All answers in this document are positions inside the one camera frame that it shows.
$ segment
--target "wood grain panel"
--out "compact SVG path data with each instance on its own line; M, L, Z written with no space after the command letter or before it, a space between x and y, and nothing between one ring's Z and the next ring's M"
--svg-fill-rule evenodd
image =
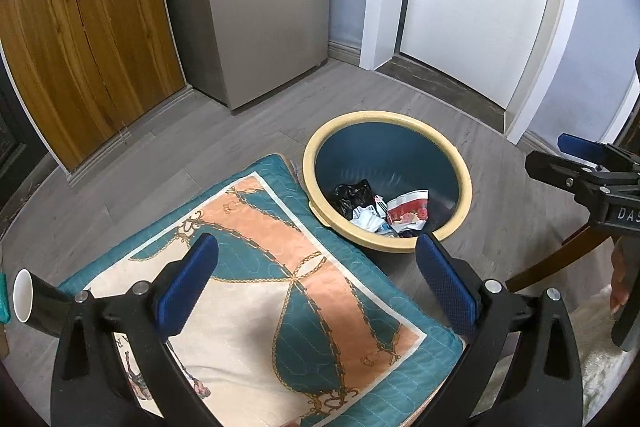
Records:
M0 0L0 39L24 103L66 169L123 127L76 0Z
M184 87L164 0L78 0L78 6L125 124Z

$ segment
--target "human hand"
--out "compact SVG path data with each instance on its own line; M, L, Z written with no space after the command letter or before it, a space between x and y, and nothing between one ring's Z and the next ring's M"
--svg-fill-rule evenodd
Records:
M609 305L611 312L616 313L620 306L624 306L629 299L629 289L624 283L626 264L622 255L622 245L618 241L611 253L611 264L613 265L613 275L611 276L611 296Z

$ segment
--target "black plastic bag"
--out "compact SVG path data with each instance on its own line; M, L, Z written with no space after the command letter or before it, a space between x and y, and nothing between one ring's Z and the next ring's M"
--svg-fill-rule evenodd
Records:
M376 207L373 190L367 180L362 180L355 185L338 185L331 194L326 196L326 200L342 217L349 221L353 219L354 208L359 206L366 208L370 204L374 208Z

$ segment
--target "black door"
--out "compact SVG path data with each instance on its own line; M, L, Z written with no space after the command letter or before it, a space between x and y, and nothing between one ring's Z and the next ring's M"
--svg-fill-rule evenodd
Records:
M0 62L0 208L46 152Z

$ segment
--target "red and white food wrapper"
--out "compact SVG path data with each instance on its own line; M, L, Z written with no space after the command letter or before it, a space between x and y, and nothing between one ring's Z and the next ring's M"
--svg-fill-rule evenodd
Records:
M428 190L414 190L389 201L386 206L391 228L398 233L404 230L421 230L429 217L428 201Z

